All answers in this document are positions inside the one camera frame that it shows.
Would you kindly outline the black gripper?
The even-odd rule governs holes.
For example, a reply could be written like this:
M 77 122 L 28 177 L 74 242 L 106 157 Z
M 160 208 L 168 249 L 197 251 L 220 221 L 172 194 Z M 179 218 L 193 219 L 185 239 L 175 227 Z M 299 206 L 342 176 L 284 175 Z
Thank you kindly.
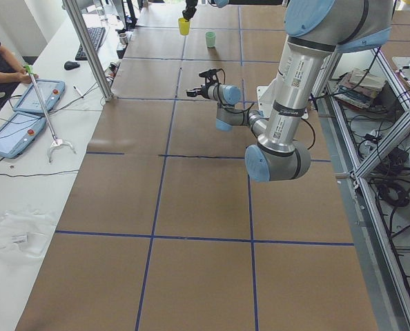
M 201 96 L 205 99 L 210 99 L 208 95 L 209 86 L 206 84 L 202 84 L 199 88 L 189 88 L 186 89 L 186 95 L 188 97 L 197 97 Z
M 189 21 L 194 17 L 197 4 L 198 0 L 186 0 L 186 8 L 182 11 L 185 21 Z

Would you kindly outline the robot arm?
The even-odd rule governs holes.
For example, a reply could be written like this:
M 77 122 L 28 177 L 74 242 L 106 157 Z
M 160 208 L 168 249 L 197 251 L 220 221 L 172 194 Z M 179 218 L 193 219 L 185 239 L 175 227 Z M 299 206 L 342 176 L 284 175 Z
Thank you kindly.
M 182 16 L 186 21 L 190 21 L 196 11 L 197 11 L 197 6 L 199 1 L 198 0 L 185 0 L 186 2 L 186 7 L 182 11 Z M 229 0 L 210 0 L 207 1 L 211 6 L 217 7 L 217 8 L 223 8 L 224 6 L 228 5 L 230 3 Z
M 247 147 L 249 176 L 259 182 L 291 180 L 309 169 L 308 149 L 294 136 L 324 59 L 334 51 L 351 53 L 377 48 L 391 34 L 392 1 L 290 1 L 284 18 L 286 44 L 272 92 L 271 113 L 237 110 L 236 86 L 218 81 L 217 70 L 199 74 L 205 84 L 187 89 L 189 97 L 217 102 L 216 126 L 248 126 L 257 142 Z

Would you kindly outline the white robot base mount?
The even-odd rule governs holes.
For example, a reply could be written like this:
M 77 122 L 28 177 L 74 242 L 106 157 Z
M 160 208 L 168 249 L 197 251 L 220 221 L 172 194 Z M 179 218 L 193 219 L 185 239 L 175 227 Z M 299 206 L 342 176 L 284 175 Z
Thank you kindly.
M 277 79 L 273 79 L 267 86 L 256 87 L 258 110 L 264 118 L 269 118 L 273 110 L 273 103 L 277 92 Z

